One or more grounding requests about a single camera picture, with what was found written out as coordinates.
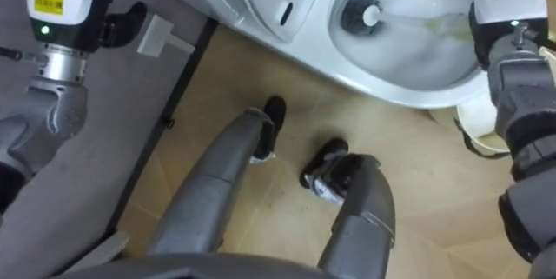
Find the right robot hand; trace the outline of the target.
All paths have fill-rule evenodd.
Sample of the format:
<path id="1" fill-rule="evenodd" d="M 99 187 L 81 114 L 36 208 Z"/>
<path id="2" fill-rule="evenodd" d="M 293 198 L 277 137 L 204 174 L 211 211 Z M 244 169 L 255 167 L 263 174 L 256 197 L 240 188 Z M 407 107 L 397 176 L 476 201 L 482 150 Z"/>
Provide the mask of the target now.
<path id="1" fill-rule="evenodd" d="M 468 20 L 475 55 L 484 70 L 494 44 L 521 23 L 528 25 L 536 44 L 549 40 L 547 0 L 473 0 Z"/>

